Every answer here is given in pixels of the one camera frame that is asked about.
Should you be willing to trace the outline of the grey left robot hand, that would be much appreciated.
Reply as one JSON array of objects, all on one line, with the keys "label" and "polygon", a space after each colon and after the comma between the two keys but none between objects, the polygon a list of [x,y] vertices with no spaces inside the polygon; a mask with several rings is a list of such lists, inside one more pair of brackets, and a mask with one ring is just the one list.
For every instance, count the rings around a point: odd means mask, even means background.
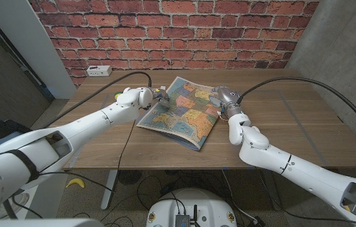
[{"label": "grey left robot hand", "polygon": [[161,86],[159,88],[151,88],[151,92],[153,94],[153,100],[156,100],[157,103],[161,104],[161,106],[165,108],[170,107],[170,98],[164,86]]}]

